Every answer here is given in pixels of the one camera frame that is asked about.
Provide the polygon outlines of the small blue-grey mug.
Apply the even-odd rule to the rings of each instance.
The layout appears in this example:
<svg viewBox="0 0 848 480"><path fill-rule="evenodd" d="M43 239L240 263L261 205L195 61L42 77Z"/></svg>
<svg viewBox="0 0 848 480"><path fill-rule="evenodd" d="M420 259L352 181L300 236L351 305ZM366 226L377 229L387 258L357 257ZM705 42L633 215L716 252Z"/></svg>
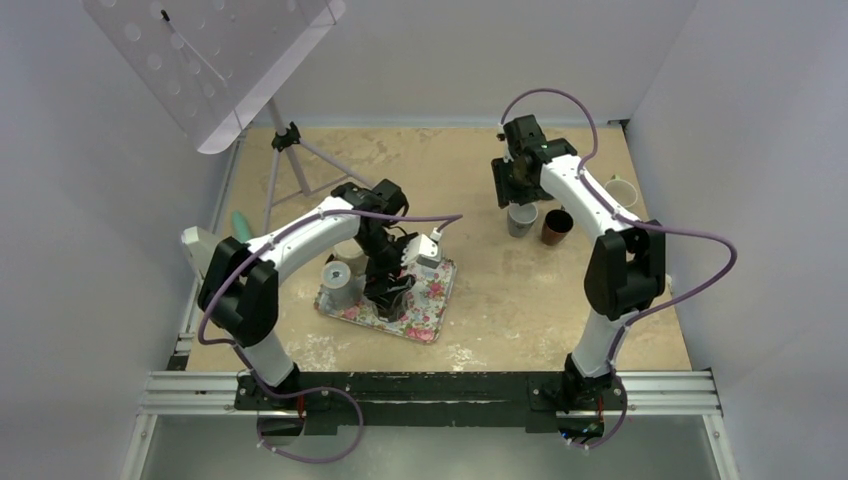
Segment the small blue-grey mug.
<svg viewBox="0 0 848 480"><path fill-rule="evenodd" d="M533 203L519 205L511 203L507 207L507 231L513 238L523 238L529 234L538 218L538 208Z"/></svg>

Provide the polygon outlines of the light grey mug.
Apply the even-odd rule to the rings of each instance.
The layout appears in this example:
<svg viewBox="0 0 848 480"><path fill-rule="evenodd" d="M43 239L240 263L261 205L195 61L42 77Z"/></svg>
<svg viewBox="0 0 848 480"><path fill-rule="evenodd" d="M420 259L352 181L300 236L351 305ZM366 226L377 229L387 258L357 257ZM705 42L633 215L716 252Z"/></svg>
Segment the light grey mug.
<svg viewBox="0 0 848 480"><path fill-rule="evenodd" d="M346 310L355 306L363 296L363 281L342 261L331 261L321 272L322 285L319 305L326 311Z"/></svg>

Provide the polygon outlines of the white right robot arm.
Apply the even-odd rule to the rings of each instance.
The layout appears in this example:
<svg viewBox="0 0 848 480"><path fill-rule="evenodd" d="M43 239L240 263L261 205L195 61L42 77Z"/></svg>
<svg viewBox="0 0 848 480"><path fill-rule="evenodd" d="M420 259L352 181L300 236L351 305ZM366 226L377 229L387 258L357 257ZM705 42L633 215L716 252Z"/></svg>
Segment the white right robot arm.
<svg viewBox="0 0 848 480"><path fill-rule="evenodd" d="M664 292L665 236L637 227L638 217L581 166L576 149L547 138L534 116L506 122L497 137L505 144L491 163L499 207L555 200L593 242L584 276L590 313L558 389L584 407L611 386L628 321Z"/></svg>

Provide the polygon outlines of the light green mug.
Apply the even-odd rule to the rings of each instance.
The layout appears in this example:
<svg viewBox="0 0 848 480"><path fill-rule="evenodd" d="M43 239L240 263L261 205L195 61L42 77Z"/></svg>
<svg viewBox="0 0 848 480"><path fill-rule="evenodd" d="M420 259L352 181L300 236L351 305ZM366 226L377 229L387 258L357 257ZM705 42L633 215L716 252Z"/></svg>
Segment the light green mug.
<svg viewBox="0 0 848 480"><path fill-rule="evenodd" d="M623 208L630 209L638 204L639 191L634 184L624 178L613 175L604 183L604 189Z"/></svg>

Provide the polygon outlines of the cream white mug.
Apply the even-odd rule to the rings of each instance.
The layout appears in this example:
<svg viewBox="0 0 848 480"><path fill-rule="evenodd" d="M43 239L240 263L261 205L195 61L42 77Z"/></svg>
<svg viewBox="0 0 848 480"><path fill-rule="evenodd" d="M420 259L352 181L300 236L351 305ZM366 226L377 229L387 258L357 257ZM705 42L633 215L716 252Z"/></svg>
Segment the cream white mug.
<svg viewBox="0 0 848 480"><path fill-rule="evenodd" d="M332 250L335 259L344 262L358 261L364 256L363 250L353 239L337 243Z"/></svg>

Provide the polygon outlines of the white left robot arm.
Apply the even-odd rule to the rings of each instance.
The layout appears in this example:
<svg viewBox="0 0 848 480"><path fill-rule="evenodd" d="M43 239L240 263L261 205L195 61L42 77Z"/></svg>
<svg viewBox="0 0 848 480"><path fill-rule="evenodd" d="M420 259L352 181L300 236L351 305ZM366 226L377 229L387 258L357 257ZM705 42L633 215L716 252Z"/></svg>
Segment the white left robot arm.
<svg viewBox="0 0 848 480"><path fill-rule="evenodd" d="M334 188L313 212L251 243L228 237L212 254L197 300L203 323L227 334L224 343L261 379L259 395L272 408L297 399L299 368L274 332L282 281L334 245L352 239L367 258L364 295L378 318L398 319L414 285L402 272L409 236L394 238L388 228L409 208L402 189L384 179L368 189L352 182Z"/></svg>

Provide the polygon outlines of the small brown mug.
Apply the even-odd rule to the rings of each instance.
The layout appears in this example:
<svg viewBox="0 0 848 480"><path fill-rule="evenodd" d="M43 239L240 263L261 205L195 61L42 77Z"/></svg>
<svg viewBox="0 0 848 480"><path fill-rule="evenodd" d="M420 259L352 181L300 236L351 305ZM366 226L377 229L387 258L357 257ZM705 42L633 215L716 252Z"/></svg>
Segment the small brown mug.
<svg viewBox="0 0 848 480"><path fill-rule="evenodd" d="M561 243L574 227L573 217L564 209L550 210L544 217L540 240L546 246Z"/></svg>

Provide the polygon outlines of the black glossy mug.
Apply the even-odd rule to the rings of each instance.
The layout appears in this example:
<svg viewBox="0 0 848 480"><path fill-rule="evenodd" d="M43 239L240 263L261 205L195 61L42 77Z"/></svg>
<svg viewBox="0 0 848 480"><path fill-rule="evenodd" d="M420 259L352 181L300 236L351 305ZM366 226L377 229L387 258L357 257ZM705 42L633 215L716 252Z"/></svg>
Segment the black glossy mug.
<svg viewBox="0 0 848 480"><path fill-rule="evenodd" d="M406 293L392 299L380 297L374 301L374 311L377 319L384 323L395 323L401 320L409 307L409 297Z"/></svg>

